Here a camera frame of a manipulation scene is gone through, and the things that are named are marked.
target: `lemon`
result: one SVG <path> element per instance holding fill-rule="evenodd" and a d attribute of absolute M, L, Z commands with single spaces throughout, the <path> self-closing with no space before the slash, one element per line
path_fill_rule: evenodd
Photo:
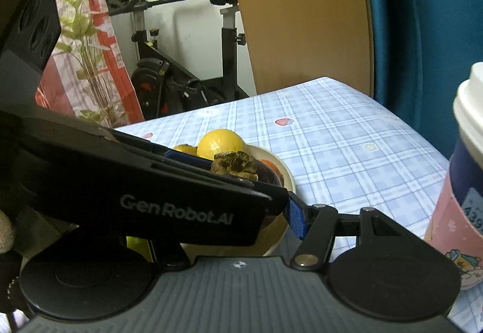
<path fill-rule="evenodd" d="M 126 245 L 128 249 L 137 251 L 149 262 L 152 262 L 151 251 L 149 251 L 149 244 L 146 239 L 134 238 L 132 236 L 126 237 Z"/>
<path fill-rule="evenodd" d="M 188 153 L 190 155 L 196 156 L 196 147 L 192 147 L 188 144 L 176 145 L 173 149 L 178 152 Z"/>
<path fill-rule="evenodd" d="M 246 152 L 246 144 L 235 132 L 228 129 L 216 129 L 208 132 L 198 144 L 198 156 L 213 160 L 217 153 Z"/>

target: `wooden board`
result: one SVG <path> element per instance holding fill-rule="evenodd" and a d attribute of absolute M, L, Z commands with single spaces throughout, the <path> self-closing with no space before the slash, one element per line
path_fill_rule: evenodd
<path fill-rule="evenodd" d="M 238 0 L 257 93 L 328 76 L 370 94 L 366 0 Z"/>

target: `adjustment knob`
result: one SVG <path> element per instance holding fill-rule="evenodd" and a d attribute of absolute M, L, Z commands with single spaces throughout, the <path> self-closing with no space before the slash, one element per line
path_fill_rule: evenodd
<path fill-rule="evenodd" d="M 237 35 L 236 41 L 237 41 L 237 43 L 238 43 L 239 46 L 246 45 L 246 37 L 245 37 L 245 34 L 244 33 L 239 33 Z"/>

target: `table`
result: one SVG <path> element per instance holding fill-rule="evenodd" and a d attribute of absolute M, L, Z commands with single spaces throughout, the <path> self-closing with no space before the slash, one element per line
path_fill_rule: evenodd
<path fill-rule="evenodd" d="M 119 130 L 173 147 L 196 145 L 218 128 L 279 156 L 307 204 L 356 214 L 372 206 L 419 237 L 448 168 L 446 158 L 402 120 L 330 78 Z M 355 238 L 336 238 L 332 258 L 354 246 Z M 462 291 L 450 313 L 469 333 L 483 328 L 482 289 Z"/>

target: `orange fruit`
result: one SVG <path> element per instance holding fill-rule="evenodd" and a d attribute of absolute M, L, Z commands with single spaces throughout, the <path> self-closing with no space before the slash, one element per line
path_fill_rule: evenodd
<path fill-rule="evenodd" d="M 283 186 L 283 184 L 284 184 L 283 175 L 280 172 L 280 170 L 278 169 L 278 167 L 274 163 L 272 163 L 270 160 L 267 160 L 267 159 L 262 159 L 262 160 L 260 160 L 260 162 L 266 164 L 268 167 L 270 167 L 272 170 L 274 170 L 275 174 L 277 174 L 277 176 L 279 177 L 280 182 Z"/>

